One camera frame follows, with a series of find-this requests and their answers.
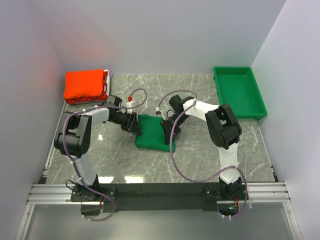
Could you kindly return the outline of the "green t shirt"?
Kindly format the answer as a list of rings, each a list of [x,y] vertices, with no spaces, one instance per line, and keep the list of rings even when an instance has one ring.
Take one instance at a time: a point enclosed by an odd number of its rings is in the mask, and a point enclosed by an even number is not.
[[[138,115],[138,124],[142,135],[135,137],[135,146],[141,149],[170,152],[170,144],[164,142],[164,131],[161,117],[147,114]]]

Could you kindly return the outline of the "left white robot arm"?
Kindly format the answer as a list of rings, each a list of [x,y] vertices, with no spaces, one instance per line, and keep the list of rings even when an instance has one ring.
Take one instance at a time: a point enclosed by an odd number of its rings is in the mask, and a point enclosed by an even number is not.
[[[68,158],[78,176],[74,190],[76,195],[85,197],[88,201],[94,201],[100,195],[98,175],[88,154],[92,127],[99,123],[111,122],[119,125],[123,131],[140,136],[142,132],[137,113],[133,112],[133,109],[139,106],[139,102],[132,100],[131,96],[128,97],[125,106],[122,106],[122,99],[111,95],[104,105],[96,105],[78,113],[62,113],[54,137],[54,147]]]

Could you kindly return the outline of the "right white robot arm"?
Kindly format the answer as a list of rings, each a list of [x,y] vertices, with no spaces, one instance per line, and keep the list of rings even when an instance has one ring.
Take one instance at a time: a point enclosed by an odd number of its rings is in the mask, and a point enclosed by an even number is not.
[[[173,115],[160,122],[164,132],[164,143],[173,155],[173,140],[180,133],[180,125],[188,117],[206,122],[209,136],[219,153],[219,187],[216,197],[230,200],[240,193],[245,179],[238,168],[238,144],[242,128],[228,104],[214,105],[188,96],[174,95],[169,100]]]

